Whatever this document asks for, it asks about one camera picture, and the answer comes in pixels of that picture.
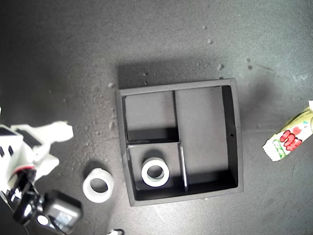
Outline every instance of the black tray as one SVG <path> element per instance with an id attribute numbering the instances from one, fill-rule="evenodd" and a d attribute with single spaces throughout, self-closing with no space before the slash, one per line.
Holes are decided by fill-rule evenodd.
<path id="1" fill-rule="evenodd" d="M 243 191 L 239 107 L 234 79 L 119 90 L 117 118 L 131 206 Z M 149 157 L 164 159 L 168 182 L 141 178 Z"/>

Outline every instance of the candy wrapper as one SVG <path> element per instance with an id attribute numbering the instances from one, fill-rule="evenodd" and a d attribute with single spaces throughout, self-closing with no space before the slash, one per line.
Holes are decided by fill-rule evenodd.
<path id="1" fill-rule="evenodd" d="M 273 162 L 283 159 L 310 137 L 313 127 L 313 100 L 297 117 L 287 122 L 286 126 L 266 141 L 264 152 Z"/>

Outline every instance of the white tape roll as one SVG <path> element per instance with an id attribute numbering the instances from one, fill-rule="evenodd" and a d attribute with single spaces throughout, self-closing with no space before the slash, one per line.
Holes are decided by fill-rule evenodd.
<path id="1" fill-rule="evenodd" d="M 93 190 L 90 184 L 90 182 L 93 179 L 103 180 L 107 184 L 108 190 L 105 192 L 96 192 L 95 190 Z M 101 203 L 101 202 L 107 201 L 112 195 L 113 188 L 114 188 L 113 177 L 111 176 L 110 173 L 108 173 L 106 170 L 103 170 L 101 168 L 93 169 L 90 172 L 90 174 L 87 176 L 83 184 L 84 195 L 90 201 L 95 202 L 95 203 Z"/>
<path id="2" fill-rule="evenodd" d="M 148 175 L 148 170 L 152 166 L 161 167 L 163 170 L 162 173 L 157 177 L 151 177 Z M 170 177 L 170 170 L 163 159 L 156 157 L 148 158 L 143 163 L 141 177 L 147 185 L 151 187 L 160 187 L 168 181 Z"/>

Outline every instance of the table surface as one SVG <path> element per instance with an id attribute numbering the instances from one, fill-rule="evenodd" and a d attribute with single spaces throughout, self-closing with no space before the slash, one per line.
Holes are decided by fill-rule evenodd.
<path id="1" fill-rule="evenodd" d="M 313 234 L 313 139 L 276 163 L 262 150 L 313 98 L 313 0 L 1 1 L 0 22 L 1 122 L 73 125 L 37 187 L 84 204 L 75 235 Z M 114 91 L 219 77 L 237 80 L 244 192 L 130 207 Z M 114 177 L 103 204 L 83 195 L 93 167 Z M 0 212 L 3 234 L 23 234 L 3 202 Z"/>

